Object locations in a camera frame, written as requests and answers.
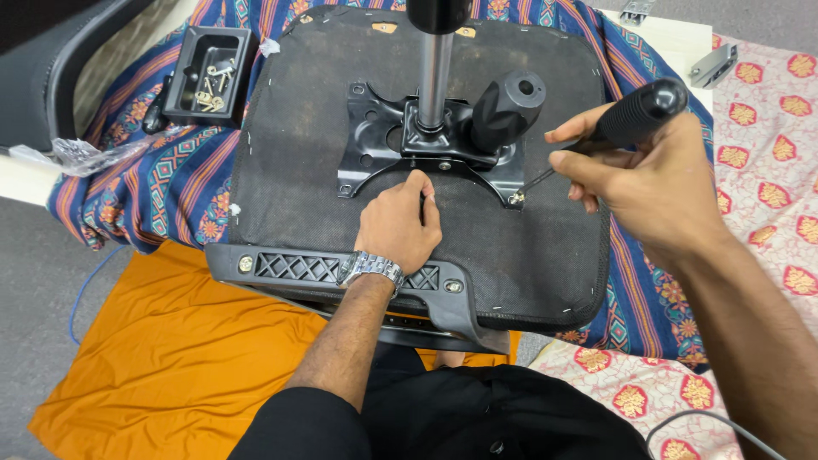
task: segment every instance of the hand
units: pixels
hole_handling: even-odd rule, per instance
[[[547,142],[587,135],[610,108],[597,107],[546,133]],[[588,213],[602,197],[616,220],[640,240],[645,253],[664,268],[676,258],[702,250],[722,238],[734,238],[721,221],[699,119],[680,114],[639,151],[612,151],[592,158],[555,151],[554,170],[571,179],[569,198]]]
[[[425,196],[420,223],[420,194]],[[414,169],[404,183],[384,190],[361,212],[355,250],[398,264],[404,274],[416,272],[443,238],[440,213],[429,176]]]

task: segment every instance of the gray carpet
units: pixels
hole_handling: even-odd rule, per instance
[[[618,10],[623,0],[590,0]],[[655,16],[712,24],[721,34],[772,47],[818,54],[815,0],[658,0]],[[77,290],[113,249],[95,253],[76,241],[43,208],[0,199],[0,458],[54,458],[25,429],[68,370],[76,353],[67,322]],[[77,337],[130,259],[121,250],[89,284],[80,303]],[[526,334],[518,363],[533,359],[545,339]]]

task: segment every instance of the black plastic bracket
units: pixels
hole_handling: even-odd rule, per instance
[[[349,136],[338,167],[336,193],[352,198],[370,178],[384,171],[421,169],[447,171],[476,179],[500,197],[504,207],[523,209],[509,199],[524,183],[521,141],[489,154],[471,142],[472,107],[464,99],[447,98],[443,127],[422,131],[415,122],[417,96],[389,101],[368,83],[349,85]]]
[[[349,253],[209,243],[204,246],[204,254],[210,273],[218,282],[269,286],[279,290],[344,293],[335,281],[338,269]],[[455,264],[430,260],[406,277],[398,297],[411,297],[424,304],[434,328],[422,321],[400,317],[396,321],[395,317],[388,316],[381,335],[390,337],[385,340],[389,343],[413,344],[416,342],[410,340],[411,336],[421,334],[431,340],[427,340],[427,344],[432,344],[423,348],[474,351],[474,348],[456,343],[467,340],[484,353],[508,354],[510,351],[508,331],[487,329],[477,323],[471,278]],[[326,311],[316,313],[331,316]]]

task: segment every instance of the orange cloth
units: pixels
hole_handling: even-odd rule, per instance
[[[213,281],[201,251],[134,254],[29,430],[65,460],[226,458],[325,324]],[[513,363],[518,341],[466,362]]]

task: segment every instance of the cable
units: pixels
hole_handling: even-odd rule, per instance
[[[77,340],[77,338],[76,338],[76,337],[74,337],[74,314],[75,314],[75,313],[77,313],[77,305],[79,304],[79,298],[80,298],[80,297],[82,297],[82,295],[83,295],[83,291],[85,291],[85,286],[87,286],[87,285],[88,285],[88,282],[89,282],[89,281],[91,281],[91,278],[93,278],[93,277],[94,277],[94,275],[96,275],[96,274],[97,274],[97,272],[98,272],[98,271],[100,271],[100,268],[102,268],[102,265],[105,265],[105,262],[107,262],[107,261],[108,261],[108,259],[110,259],[110,257],[111,257],[112,255],[116,254],[116,251],[118,251],[118,250],[120,250],[120,249],[122,249],[122,248],[124,248],[124,247],[127,247],[127,246],[120,246],[120,247],[118,247],[118,248],[116,248],[116,249],[112,250],[112,251],[110,252],[110,254],[108,254],[108,255],[107,255],[107,256],[106,256],[106,257],[105,257],[105,258],[104,258],[104,259],[103,259],[103,260],[100,262],[100,264],[99,264],[99,265],[97,265],[97,267],[94,269],[94,271],[93,271],[93,272],[91,272],[91,274],[90,274],[90,275],[88,275],[88,277],[87,277],[87,278],[85,278],[85,282],[84,282],[84,283],[83,283],[83,285],[82,285],[82,286],[79,288],[79,292],[77,293],[77,298],[76,298],[76,299],[74,299],[74,306],[73,306],[73,307],[71,307],[71,316],[69,316],[69,317],[68,317],[68,335],[69,335],[69,337],[71,337],[71,340],[72,340],[72,341],[73,341],[75,344],[77,344],[77,345],[79,345],[79,341]]]
[[[736,424],[732,420],[724,418],[721,415],[716,415],[715,413],[710,413],[708,411],[703,411],[703,410],[698,410],[698,409],[693,409],[693,410],[689,410],[689,411],[682,411],[682,412],[679,412],[677,414],[671,415],[670,417],[665,419],[664,422],[659,423],[658,426],[656,426],[653,430],[650,431],[650,433],[648,433],[648,438],[645,440],[645,444],[648,447],[648,453],[650,454],[651,458],[655,458],[655,457],[654,457],[654,453],[650,451],[650,438],[654,437],[654,435],[656,434],[656,431],[661,430],[662,428],[665,427],[665,425],[667,425],[670,422],[673,422],[674,420],[676,420],[679,417],[684,417],[685,415],[691,415],[691,414],[694,414],[694,413],[697,413],[697,414],[700,414],[700,415],[706,415],[708,417],[713,417],[716,420],[719,420],[719,421],[721,421],[723,423],[726,423],[727,425],[730,426],[730,428],[732,428],[737,433],[740,433],[742,436],[744,436],[745,438],[750,440],[750,442],[755,444],[759,449],[763,450],[770,457],[773,457],[775,460],[787,460],[780,453],[777,453],[770,446],[768,446],[767,444],[764,444],[760,439],[753,436],[749,431],[745,430],[744,428],[742,428],[741,426],[739,426],[738,424]]]

